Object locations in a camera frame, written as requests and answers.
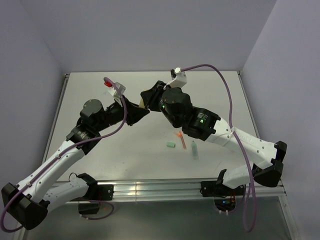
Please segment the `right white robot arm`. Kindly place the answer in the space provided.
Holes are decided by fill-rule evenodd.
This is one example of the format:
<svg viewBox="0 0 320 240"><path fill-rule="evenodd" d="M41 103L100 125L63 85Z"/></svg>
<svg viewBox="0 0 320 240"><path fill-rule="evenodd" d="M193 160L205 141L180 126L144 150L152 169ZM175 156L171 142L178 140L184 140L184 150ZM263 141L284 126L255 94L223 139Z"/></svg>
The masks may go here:
<svg viewBox="0 0 320 240"><path fill-rule="evenodd" d="M264 141L231 127L218 114L193 106L191 97L181 88L167 87L162 81L142 91L140 96L146 109L163 113L171 125L185 135L243 154L245 165L220 172L216 183L220 194L227 195L251 181L269 188L278 185L287 151L285 142Z"/></svg>

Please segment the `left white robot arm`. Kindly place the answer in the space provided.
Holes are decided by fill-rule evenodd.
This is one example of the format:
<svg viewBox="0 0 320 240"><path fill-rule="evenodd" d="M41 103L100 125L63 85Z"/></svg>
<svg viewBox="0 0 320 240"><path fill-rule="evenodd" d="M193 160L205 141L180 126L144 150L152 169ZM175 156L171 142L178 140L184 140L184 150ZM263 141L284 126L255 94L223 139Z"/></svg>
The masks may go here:
<svg viewBox="0 0 320 240"><path fill-rule="evenodd" d="M1 190L4 210L0 217L0 228L10 214L22 228L37 227L52 210L75 199L88 201L99 206L101 189L98 182L87 173L76 175L75 179L52 187L57 179L73 164L85 157L104 137L100 131L117 123L132 126L149 114L144 107L121 97L107 108L97 99L84 103L76 126L66 136L57 151L31 175L18 184L7 183Z"/></svg>

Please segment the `green highlighter pen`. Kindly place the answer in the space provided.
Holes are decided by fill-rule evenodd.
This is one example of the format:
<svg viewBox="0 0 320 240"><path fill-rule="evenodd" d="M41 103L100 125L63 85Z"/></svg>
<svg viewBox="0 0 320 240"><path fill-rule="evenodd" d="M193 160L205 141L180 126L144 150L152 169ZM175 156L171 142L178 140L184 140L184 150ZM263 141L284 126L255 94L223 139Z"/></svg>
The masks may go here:
<svg viewBox="0 0 320 240"><path fill-rule="evenodd" d="M198 160L199 159L198 148L194 140L191 142L191 151L192 151L193 159Z"/></svg>

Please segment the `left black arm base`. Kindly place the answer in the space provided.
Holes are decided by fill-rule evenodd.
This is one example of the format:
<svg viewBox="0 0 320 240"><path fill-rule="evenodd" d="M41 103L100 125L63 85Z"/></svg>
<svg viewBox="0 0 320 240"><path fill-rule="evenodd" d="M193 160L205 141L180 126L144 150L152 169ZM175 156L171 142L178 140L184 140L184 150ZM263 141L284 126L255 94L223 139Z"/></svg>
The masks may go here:
<svg viewBox="0 0 320 240"><path fill-rule="evenodd" d="M110 202L113 198L114 186L112 184L90 186L87 193L80 197L80 201L88 203L78 204L78 213L82 216L91 217L102 213L102 210L107 210L110 215L115 207Z"/></svg>

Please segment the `yellow highlighter pen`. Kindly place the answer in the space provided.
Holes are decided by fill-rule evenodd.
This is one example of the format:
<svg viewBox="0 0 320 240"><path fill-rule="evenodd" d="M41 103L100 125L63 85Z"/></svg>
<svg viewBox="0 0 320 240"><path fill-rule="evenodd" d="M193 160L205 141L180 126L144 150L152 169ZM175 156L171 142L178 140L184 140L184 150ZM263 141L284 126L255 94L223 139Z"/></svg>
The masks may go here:
<svg viewBox="0 0 320 240"><path fill-rule="evenodd" d="M143 109L145 108L144 100L142 98L140 99L139 107Z"/></svg>

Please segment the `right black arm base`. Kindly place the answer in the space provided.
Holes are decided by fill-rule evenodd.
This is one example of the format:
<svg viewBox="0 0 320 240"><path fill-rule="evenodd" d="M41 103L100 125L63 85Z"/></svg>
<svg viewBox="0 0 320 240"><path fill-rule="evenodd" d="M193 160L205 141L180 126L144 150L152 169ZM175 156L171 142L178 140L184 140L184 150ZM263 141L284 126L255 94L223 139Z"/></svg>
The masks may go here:
<svg viewBox="0 0 320 240"><path fill-rule="evenodd" d="M217 184L216 180L201 181L200 193L204 198L214 198L214 204L219 211L233 211L237 207L236 197L244 198L246 185L240 185L231 189L223 184Z"/></svg>

